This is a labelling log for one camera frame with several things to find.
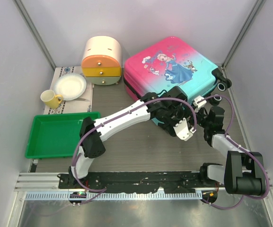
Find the pink and teal children's suitcase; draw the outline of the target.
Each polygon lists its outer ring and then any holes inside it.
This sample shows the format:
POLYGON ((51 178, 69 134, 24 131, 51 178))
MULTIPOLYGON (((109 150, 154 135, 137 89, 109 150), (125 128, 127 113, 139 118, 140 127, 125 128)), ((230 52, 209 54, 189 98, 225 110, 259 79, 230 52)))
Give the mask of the pink and teal children's suitcase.
POLYGON ((130 57, 124 64, 123 82, 135 101, 149 92, 162 96, 179 87, 189 104, 216 88, 225 91, 232 85, 216 64, 174 36, 130 57))

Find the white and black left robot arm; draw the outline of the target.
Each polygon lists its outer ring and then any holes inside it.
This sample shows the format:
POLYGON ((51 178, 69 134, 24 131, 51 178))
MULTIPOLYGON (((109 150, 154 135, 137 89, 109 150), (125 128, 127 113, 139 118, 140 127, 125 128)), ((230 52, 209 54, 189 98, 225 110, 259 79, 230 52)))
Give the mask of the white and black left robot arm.
POLYGON ((129 107, 107 117, 96 120, 85 118, 69 168, 69 183, 76 189, 82 188, 93 160, 106 151, 104 142, 135 124, 156 119, 179 139, 189 140, 196 132, 197 120, 189 124, 187 110, 195 116, 187 96, 175 86, 165 93, 146 93, 129 107))

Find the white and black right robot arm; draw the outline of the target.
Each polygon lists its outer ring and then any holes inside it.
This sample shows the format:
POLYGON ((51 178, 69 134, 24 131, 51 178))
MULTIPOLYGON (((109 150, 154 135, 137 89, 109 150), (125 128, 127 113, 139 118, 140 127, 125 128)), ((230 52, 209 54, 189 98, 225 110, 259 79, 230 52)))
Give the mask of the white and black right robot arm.
POLYGON ((218 182, 230 194, 264 197, 270 184, 267 182, 263 156, 259 152, 248 151, 225 135, 224 113, 221 107, 213 106, 209 112, 203 108, 196 114, 198 125, 203 127, 204 140, 226 158, 224 166, 204 163, 200 167, 199 183, 208 187, 218 182))

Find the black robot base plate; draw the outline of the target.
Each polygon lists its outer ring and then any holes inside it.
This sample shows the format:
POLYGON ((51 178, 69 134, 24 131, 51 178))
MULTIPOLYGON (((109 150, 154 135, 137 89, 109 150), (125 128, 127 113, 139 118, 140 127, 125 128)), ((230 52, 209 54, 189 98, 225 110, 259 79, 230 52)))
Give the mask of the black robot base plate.
POLYGON ((77 181, 72 173, 57 174, 59 189, 82 189, 94 193, 165 193, 194 192, 196 188, 224 188, 214 180, 204 180, 201 173, 168 172, 90 172, 77 181))

